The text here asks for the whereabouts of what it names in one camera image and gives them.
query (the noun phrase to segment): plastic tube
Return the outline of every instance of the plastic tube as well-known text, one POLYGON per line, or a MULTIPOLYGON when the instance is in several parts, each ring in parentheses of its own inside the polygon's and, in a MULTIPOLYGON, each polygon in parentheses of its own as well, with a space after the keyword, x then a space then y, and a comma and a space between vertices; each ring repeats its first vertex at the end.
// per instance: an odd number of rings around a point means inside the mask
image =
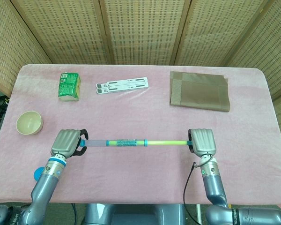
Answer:
POLYGON ((123 139, 123 140, 81 140, 80 147, 126 147, 126 146, 149 146, 149 145, 192 145, 191 141, 149 141, 147 139, 123 139))

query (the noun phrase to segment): beige bowl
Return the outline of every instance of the beige bowl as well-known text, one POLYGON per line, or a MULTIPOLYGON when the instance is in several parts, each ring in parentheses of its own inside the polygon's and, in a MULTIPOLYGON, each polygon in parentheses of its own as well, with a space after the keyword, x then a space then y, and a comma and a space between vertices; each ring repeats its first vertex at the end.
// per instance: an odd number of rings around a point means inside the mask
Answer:
POLYGON ((38 112, 28 111, 18 118, 16 127, 22 135, 34 135, 42 129, 43 120, 38 112))

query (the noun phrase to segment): blue cap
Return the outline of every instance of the blue cap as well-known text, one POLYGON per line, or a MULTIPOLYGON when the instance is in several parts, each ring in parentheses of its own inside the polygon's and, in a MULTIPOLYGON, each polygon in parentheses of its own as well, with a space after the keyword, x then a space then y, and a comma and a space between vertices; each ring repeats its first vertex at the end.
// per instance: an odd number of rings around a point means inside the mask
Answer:
POLYGON ((80 145, 79 145, 79 146, 80 146, 80 147, 84 147, 84 146, 85 146, 85 140, 81 139, 80 145))
POLYGON ((36 181, 38 181, 38 179, 41 177, 42 175, 42 172, 44 170, 44 167, 40 167, 40 168, 37 168, 35 171, 34 171, 34 174, 33 174, 33 177, 36 181))

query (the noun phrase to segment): robotic hand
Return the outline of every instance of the robotic hand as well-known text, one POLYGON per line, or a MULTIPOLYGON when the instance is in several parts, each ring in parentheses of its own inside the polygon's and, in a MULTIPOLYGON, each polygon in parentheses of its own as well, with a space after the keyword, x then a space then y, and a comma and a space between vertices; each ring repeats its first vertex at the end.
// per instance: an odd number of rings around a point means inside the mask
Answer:
POLYGON ((281 225, 281 210, 268 208, 229 209, 217 161, 216 146, 211 129, 188 130, 192 141, 190 151, 201 157, 201 168, 205 192, 213 204, 206 211, 209 225, 281 225))
POLYGON ((89 138, 85 129, 67 129, 58 133, 52 146, 52 156, 31 192, 31 205, 24 210, 21 210, 20 207, 7 208, 5 205, 0 205, 0 225, 43 224, 47 205, 67 164, 66 159, 71 156, 81 156, 87 149, 87 147, 83 147, 80 151, 77 150, 82 135, 86 139, 89 138))

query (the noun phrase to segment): pink tablecloth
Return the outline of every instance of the pink tablecloth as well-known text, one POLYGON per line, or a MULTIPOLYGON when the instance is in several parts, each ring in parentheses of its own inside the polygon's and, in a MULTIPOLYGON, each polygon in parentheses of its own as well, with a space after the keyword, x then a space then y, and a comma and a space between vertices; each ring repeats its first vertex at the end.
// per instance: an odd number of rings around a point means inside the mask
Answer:
MULTIPOLYGON (((26 65, 19 72, 0 132, 0 202, 29 202, 33 172, 44 166, 59 130, 86 128, 91 139, 185 140, 189 128, 211 128, 216 158, 231 204, 281 205, 281 134, 266 79, 253 68, 26 65), (169 105, 170 71, 224 75, 230 112, 169 105), (59 76, 77 72, 80 100, 58 99, 59 76), (144 90, 96 94, 95 84, 148 77, 144 90), (38 111, 40 133, 24 136, 20 114, 38 111)), ((53 202, 182 203, 193 161, 187 147, 89 148, 67 161, 53 202)), ((186 192, 187 203, 209 203, 200 169, 186 192)))

